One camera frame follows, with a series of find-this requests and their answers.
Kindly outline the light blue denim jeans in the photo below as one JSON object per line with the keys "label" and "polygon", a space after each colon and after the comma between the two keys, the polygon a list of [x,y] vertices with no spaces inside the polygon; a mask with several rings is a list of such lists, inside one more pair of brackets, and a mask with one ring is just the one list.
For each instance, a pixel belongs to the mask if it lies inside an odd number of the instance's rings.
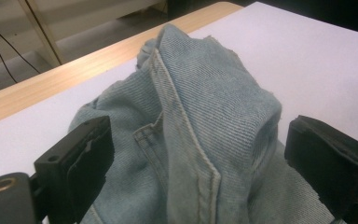
{"label": "light blue denim jeans", "polygon": [[74,117],[110,118],[115,148],[83,224],[340,224],[286,163],[281,111],[233,51],[164,26]]}

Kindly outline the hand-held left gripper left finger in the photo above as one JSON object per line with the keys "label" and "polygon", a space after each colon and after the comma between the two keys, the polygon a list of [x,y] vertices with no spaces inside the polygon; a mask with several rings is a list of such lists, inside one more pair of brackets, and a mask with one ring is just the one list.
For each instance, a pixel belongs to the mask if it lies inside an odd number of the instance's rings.
{"label": "hand-held left gripper left finger", "polygon": [[96,200],[114,161],[110,118],[78,125],[34,162],[51,224],[75,224]]}

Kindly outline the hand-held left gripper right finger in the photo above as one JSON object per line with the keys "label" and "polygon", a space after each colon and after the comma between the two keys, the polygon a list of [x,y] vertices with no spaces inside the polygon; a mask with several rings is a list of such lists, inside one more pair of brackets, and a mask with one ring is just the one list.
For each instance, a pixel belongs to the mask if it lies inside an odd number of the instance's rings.
{"label": "hand-held left gripper right finger", "polygon": [[289,124],[284,157],[336,219],[358,220],[358,141],[299,116]]}

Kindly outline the white table mat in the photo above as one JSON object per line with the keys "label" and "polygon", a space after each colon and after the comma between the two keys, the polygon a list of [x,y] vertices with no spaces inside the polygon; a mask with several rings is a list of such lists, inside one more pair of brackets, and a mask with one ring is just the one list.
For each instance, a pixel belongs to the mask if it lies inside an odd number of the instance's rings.
{"label": "white table mat", "polygon": [[[289,124],[320,120],[358,141],[358,33],[254,3],[197,32],[233,51],[256,83],[281,104],[277,139],[283,156]],[[0,120],[0,192],[34,171],[37,158],[80,124],[78,110],[137,69],[130,61]]]}

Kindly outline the light wooden table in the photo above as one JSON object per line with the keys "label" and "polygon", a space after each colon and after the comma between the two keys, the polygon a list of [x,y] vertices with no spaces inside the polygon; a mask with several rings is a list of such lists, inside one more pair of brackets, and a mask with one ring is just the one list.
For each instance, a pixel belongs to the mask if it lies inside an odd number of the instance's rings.
{"label": "light wooden table", "polygon": [[0,120],[132,60],[144,42],[160,30],[159,25],[155,26],[0,90]]}

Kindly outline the dark curtain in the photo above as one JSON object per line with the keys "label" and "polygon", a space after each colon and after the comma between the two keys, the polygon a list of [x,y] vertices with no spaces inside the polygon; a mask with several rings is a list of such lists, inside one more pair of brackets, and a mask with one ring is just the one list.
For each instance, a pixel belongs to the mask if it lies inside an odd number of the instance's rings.
{"label": "dark curtain", "polygon": [[173,20],[189,12],[217,2],[229,2],[247,7],[261,2],[273,7],[324,21],[358,32],[358,0],[164,0],[168,19]]}

